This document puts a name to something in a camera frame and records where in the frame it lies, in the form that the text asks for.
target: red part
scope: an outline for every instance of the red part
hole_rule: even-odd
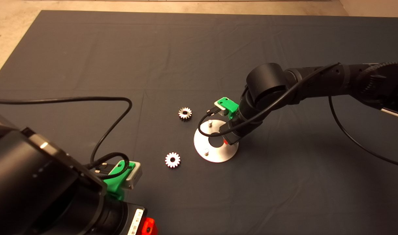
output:
[[[157,235],[158,229],[155,220],[152,218],[145,218],[144,225],[142,226],[141,235]]]

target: cable connector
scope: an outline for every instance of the cable connector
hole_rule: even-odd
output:
[[[213,115],[215,115],[215,113],[218,113],[218,112],[220,112],[220,111],[221,111],[221,109],[220,109],[219,107],[215,106],[215,107],[209,109],[209,110],[206,112],[206,114],[208,115],[208,117],[210,117],[210,116],[213,116]]]
[[[96,167],[96,170],[94,172],[107,175],[113,170],[114,167],[114,164],[107,164],[106,162],[103,162],[101,165]]]

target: silver gear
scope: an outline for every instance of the silver gear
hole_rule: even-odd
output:
[[[189,109],[188,107],[181,108],[178,111],[178,116],[182,121],[188,121],[192,116],[192,110]]]
[[[165,162],[168,167],[176,168],[180,164],[180,156],[175,152],[169,153],[166,156]]]

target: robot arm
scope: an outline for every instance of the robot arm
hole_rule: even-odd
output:
[[[263,64],[247,76],[241,102],[232,118],[220,127],[229,131],[253,118],[276,102],[272,110],[288,104],[298,104],[310,97],[351,95],[363,104],[398,116],[398,62],[383,64],[335,64],[327,69],[305,67],[282,70],[278,64]],[[302,82],[297,89],[278,101],[285,92]],[[224,134],[229,144],[238,142],[263,123],[269,113]]]

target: floor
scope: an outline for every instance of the floor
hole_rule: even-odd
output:
[[[398,0],[120,2],[0,0],[0,68],[42,9],[258,15],[398,16]]]

